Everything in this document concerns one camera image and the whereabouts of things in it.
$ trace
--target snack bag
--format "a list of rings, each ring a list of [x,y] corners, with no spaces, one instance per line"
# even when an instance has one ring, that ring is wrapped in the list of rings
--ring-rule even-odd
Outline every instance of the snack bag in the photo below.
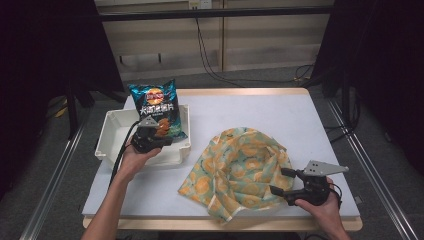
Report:
[[[129,84],[140,119],[151,116],[159,123],[156,136],[187,138],[182,131],[175,79],[162,86]]]

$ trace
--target yellow patterned cloth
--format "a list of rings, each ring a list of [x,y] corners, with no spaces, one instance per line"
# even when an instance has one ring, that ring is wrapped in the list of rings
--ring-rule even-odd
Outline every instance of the yellow patterned cloth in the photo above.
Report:
[[[178,192],[225,223],[242,209],[268,209],[284,201],[269,188],[292,188],[293,178],[281,175],[281,168],[291,163],[275,139],[252,128],[232,128],[210,141]]]

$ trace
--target crumpled fabric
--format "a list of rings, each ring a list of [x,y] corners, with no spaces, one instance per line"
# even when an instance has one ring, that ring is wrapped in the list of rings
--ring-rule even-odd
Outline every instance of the crumpled fabric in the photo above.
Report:
[[[179,194],[205,205],[210,216],[229,222],[243,209],[261,210],[285,201],[269,185],[291,190],[286,148],[252,129],[232,128],[215,136],[179,188]]]

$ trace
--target gray floor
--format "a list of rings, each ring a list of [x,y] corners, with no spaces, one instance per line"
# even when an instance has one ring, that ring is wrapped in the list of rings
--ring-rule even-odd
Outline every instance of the gray floor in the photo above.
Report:
[[[143,78],[143,80],[138,79],[138,77],[135,77],[137,74],[134,74],[133,77],[135,78],[133,79],[135,80],[127,79],[128,81],[125,81],[125,83],[160,84],[169,80],[170,77],[175,77],[178,88],[236,87],[234,84],[243,87],[297,87],[299,82],[292,81],[295,70],[296,67],[279,67],[220,74],[226,79],[237,79],[231,80],[231,83],[228,83],[228,80],[223,81],[222,78],[220,80],[213,79],[204,73],[171,74],[169,76],[170,72],[167,72],[163,76],[155,75],[160,78]],[[328,100],[322,96],[320,88],[321,86],[316,86],[309,89],[318,114],[324,126],[336,126],[337,121],[329,107]],[[123,106],[123,104],[105,98],[100,94],[93,93],[93,95],[97,101],[92,109],[79,108],[80,115],[89,111],[88,122],[72,155],[59,191],[55,195],[47,216],[45,216],[44,224],[38,233],[38,239],[78,239],[84,231],[81,210],[100,164],[94,157],[94,146],[99,137],[106,111],[120,109]],[[52,107],[51,112],[56,109],[57,106]],[[30,161],[31,164],[25,166],[19,181],[15,183],[13,190],[5,195],[0,204],[0,239],[18,239],[21,236],[66,147],[68,131],[67,113],[60,118],[51,118],[46,124],[44,133],[38,141],[39,147]],[[331,131],[329,139],[334,139],[340,134],[340,130]],[[384,128],[367,110],[366,106],[362,108],[355,134],[363,143],[378,173],[411,223],[418,236],[417,239],[424,237],[424,228],[422,228],[424,226],[423,176],[411,168],[402,150],[396,144],[386,140]],[[358,208],[364,227],[358,232],[351,233],[351,236],[354,239],[402,239],[386,206],[371,184],[370,177],[372,176],[365,174],[348,141],[343,138],[332,146],[340,164],[349,166],[350,172],[345,174],[346,179],[353,195],[359,197],[362,201],[358,203]],[[119,237],[128,234],[132,234],[134,239],[157,238],[155,231],[120,231]]]

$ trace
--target human hand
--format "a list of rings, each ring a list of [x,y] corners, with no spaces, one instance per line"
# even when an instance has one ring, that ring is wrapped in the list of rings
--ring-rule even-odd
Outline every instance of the human hand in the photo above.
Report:
[[[327,177],[327,182],[334,189],[333,180]],[[303,199],[297,199],[295,204],[312,214],[320,228],[327,233],[330,239],[350,239],[343,227],[339,213],[339,202],[334,192],[330,192],[327,201],[320,206],[314,206]]]
[[[160,148],[155,148],[147,153],[139,153],[133,145],[130,144],[131,139],[127,142],[127,147],[122,155],[122,163],[117,176],[124,177],[127,181],[131,181],[134,176],[146,165],[147,160],[158,155]]]

